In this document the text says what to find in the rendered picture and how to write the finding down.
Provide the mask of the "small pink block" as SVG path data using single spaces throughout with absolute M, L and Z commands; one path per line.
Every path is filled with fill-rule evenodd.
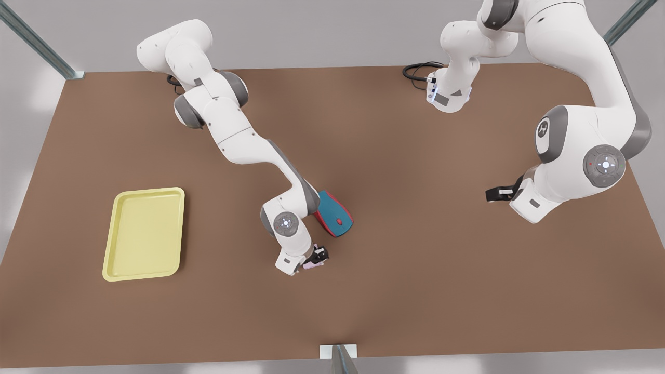
M 302 268 L 308 270 L 323 265 L 323 262 L 325 261 L 325 259 L 321 260 L 323 254 L 325 254 L 325 248 L 320 247 L 318 244 L 314 244 L 313 254 L 308 261 L 302 265 Z

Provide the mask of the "teal and red computer mouse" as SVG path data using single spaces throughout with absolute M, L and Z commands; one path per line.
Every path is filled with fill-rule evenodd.
M 318 196 L 319 206 L 314 216 L 331 236 L 344 235 L 354 223 L 351 213 L 326 190 L 319 191 Z

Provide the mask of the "yellow rectangular tray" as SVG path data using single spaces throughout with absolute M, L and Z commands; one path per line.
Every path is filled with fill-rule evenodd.
M 166 277 L 180 267 L 185 192 L 131 190 L 114 199 L 102 268 L 108 282 Z

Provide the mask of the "silver frame post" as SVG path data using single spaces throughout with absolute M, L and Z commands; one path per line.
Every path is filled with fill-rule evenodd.
M 78 80 L 85 78 L 84 71 L 76 71 L 69 66 L 4 0 L 0 0 L 0 20 L 64 79 Z
M 613 46 L 658 0 L 635 0 L 629 9 L 606 31 L 603 39 Z
M 358 357 L 358 346 L 320 345 L 319 359 L 331 360 L 331 374 L 358 374 L 354 359 Z

